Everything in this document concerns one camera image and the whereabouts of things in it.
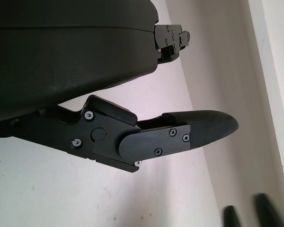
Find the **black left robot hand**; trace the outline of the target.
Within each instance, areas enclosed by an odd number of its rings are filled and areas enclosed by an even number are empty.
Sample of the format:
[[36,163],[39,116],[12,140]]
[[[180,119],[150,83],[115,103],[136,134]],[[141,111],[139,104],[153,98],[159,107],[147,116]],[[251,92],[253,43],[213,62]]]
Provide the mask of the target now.
[[149,0],[0,0],[0,138],[15,137],[130,173],[203,147],[239,125],[219,111],[144,121],[94,95],[179,57],[190,34]]

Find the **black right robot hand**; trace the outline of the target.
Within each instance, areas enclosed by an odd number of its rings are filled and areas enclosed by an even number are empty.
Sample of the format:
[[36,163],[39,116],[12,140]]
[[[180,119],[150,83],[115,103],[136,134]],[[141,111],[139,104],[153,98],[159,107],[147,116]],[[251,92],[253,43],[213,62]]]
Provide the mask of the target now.
[[[284,221],[267,194],[259,193],[255,195],[253,202],[261,227],[284,227]],[[225,207],[222,217],[224,227],[241,226],[234,206]]]

